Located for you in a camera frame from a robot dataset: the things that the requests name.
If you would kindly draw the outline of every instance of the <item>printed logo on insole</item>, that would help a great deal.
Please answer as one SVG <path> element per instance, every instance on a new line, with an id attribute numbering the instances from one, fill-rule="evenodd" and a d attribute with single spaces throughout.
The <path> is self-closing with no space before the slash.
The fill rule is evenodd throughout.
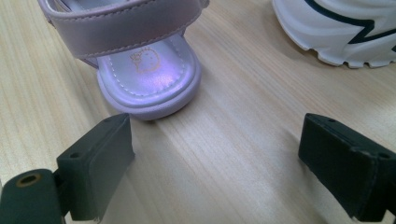
<path id="1" fill-rule="evenodd" d="M 136 66 L 137 73 L 154 72 L 161 65 L 160 57 L 151 48 L 142 48 L 137 53 L 131 55 L 131 59 Z"/>

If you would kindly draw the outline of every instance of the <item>shoe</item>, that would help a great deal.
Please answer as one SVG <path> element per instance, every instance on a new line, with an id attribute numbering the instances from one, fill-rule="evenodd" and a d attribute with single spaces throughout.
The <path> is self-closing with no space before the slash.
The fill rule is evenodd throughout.
<path id="1" fill-rule="evenodd" d="M 379 67 L 396 60 L 395 0 L 273 0 L 273 6 L 288 36 L 325 63 Z"/>
<path id="2" fill-rule="evenodd" d="M 159 119 L 186 105 L 201 67 L 183 37 L 208 0 L 38 0 L 72 54 L 97 69 L 120 112 Z"/>

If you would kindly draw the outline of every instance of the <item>sandal strap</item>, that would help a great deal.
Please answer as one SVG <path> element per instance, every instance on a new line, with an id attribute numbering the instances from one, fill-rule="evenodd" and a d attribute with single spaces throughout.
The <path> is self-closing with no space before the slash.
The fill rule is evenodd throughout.
<path id="1" fill-rule="evenodd" d="M 67 12 L 59 0 L 38 2 L 71 53 L 86 59 L 143 47 L 182 32 L 209 0 L 134 0 Z"/>

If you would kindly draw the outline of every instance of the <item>sneaker sole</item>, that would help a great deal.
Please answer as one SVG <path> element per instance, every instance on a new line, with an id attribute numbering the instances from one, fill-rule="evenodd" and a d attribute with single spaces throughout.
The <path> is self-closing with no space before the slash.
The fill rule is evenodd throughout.
<path id="1" fill-rule="evenodd" d="M 359 68 L 365 63 L 380 67 L 396 61 L 396 34 L 349 44 L 364 27 L 324 16 L 302 0 L 273 0 L 273 7 L 287 35 L 300 48 L 315 50 L 325 63 Z"/>

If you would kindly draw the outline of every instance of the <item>light wood surface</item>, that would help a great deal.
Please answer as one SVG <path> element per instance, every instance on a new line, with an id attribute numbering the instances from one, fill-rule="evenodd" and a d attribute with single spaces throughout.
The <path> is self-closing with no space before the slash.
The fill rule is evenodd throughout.
<path id="1" fill-rule="evenodd" d="M 186 39 L 200 90 L 168 118 L 132 120 L 136 157 L 103 223 L 354 223 L 297 157 L 304 114 L 396 150 L 396 64 L 320 62 L 285 35 L 270 0 L 212 0 Z M 55 170 L 61 152 L 117 114 L 34 0 L 0 2 L 0 78 L 3 185 Z"/>

